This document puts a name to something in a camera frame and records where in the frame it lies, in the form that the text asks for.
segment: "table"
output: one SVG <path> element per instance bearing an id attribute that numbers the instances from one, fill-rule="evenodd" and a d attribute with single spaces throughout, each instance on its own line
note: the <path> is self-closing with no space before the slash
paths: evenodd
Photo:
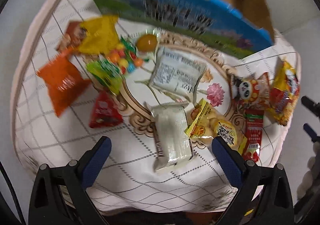
<path id="1" fill-rule="evenodd" d="M 34 177 L 42 163 L 60 166 L 79 159 L 100 136 L 106 135 L 112 139 L 113 149 L 94 187 L 88 189 L 102 213 L 130 208 L 152 212 L 224 210 L 236 189 L 229 185 L 214 156 L 203 145 L 193 142 L 196 157 L 184 167 L 163 174 L 152 170 L 156 149 L 148 111 L 143 105 L 145 101 L 156 104 L 174 100 L 167 94 L 148 91 L 143 84 L 149 77 L 148 71 L 152 70 L 152 62 L 124 83 L 118 97 L 123 124 L 99 130 L 88 127 L 96 89 L 99 89 L 96 83 L 60 119 L 54 115 L 46 86 L 35 71 L 56 55 L 54 48 L 69 20 L 97 15 L 99 11 L 92 0 L 47 0 L 30 26 L 13 80 L 11 99 L 13 142 L 21 163 Z M 146 27 L 150 26 L 120 19 L 116 30 L 126 36 Z M 267 71 L 273 80 L 277 58 L 281 57 L 297 68 L 300 78 L 300 57 L 278 32 L 275 46 L 242 60 L 171 32 L 163 33 L 162 43 L 174 45 L 191 58 L 207 63 L 210 71 L 199 85 L 197 101 L 206 97 L 202 92 L 209 85 L 219 83 L 225 94 L 217 110 L 240 127 L 244 118 L 230 107 L 227 72 L 258 77 Z M 74 57 L 71 62 L 84 77 L 90 78 L 83 58 Z M 282 127 L 265 118 L 259 165 L 274 166 L 289 126 Z M 63 193 L 68 200 L 65 189 Z"/>

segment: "red triangular snack package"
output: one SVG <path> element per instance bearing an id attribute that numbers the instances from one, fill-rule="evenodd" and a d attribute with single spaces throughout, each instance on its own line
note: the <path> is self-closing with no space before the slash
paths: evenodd
<path id="1" fill-rule="evenodd" d="M 123 122 L 113 99 L 106 91 L 101 91 L 91 112 L 89 127 L 114 127 Z"/>

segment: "yellow snack bag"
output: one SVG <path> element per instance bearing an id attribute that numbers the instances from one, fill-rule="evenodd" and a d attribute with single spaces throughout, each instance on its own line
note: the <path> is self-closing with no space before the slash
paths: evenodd
<path id="1" fill-rule="evenodd" d="M 118 16 L 104 15 L 81 23 L 80 27 L 86 29 L 86 37 L 77 50 L 86 54 L 108 54 L 115 49 L 120 43 L 115 28 L 117 21 Z"/>
<path id="2" fill-rule="evenodd" d="M 287 61 L 282 61 L 270 90 L 270 108 L 268 109 L 280 125 L 287 125 L 297 105 L 299 93 L 300 84 L 296 69 Z"/>
<path id="3" fill-rule="evenodd" d="M 221 136 L 233 150 L 243 151 L 242 132 L 204 99 L 201 99 L 199 104 L 200 111 L 191 126 L 186 129 L 186 134 L 205 146 L 211 146 L 212 139 Z"/>

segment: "red sausage package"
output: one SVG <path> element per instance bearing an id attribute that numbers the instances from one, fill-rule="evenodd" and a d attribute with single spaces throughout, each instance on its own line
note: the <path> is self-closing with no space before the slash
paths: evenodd
<path id="1" fill-rule="evenodd" d="M 244 148 L 242 158 L 244 160 L 253 160 L 255 163 L 259 160 L 262 130 L 263 130 L 263 110 L 247 109 L 245 112 L 247 130 L 247 144 Z"/>
<path id="2" fill-rule="evenodd" d="M 101 91 L 93 107 L 89 127 L 114 127 L 123 122 L 117 107 L 106 91 Z"/>

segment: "silver snack package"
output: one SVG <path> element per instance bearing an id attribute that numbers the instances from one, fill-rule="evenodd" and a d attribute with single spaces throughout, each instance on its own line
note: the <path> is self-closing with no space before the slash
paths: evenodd
<path id="1" fill-rule="evenodd" d="M 185 163 L 193 157 L 184 111 L 188 103 L 171 103 L 149 107 L 155 121 L 154 139 L 158 158 L 154 171 Z"/>
<path id="2" fill-rule="evenodd" d="M 195 104 L 197 87 L 206 68 L 205 63 L 195 62 L 178 50 L 162 46 L 157 52 L 156 67 L 149 86 L 171 91 Z"/>

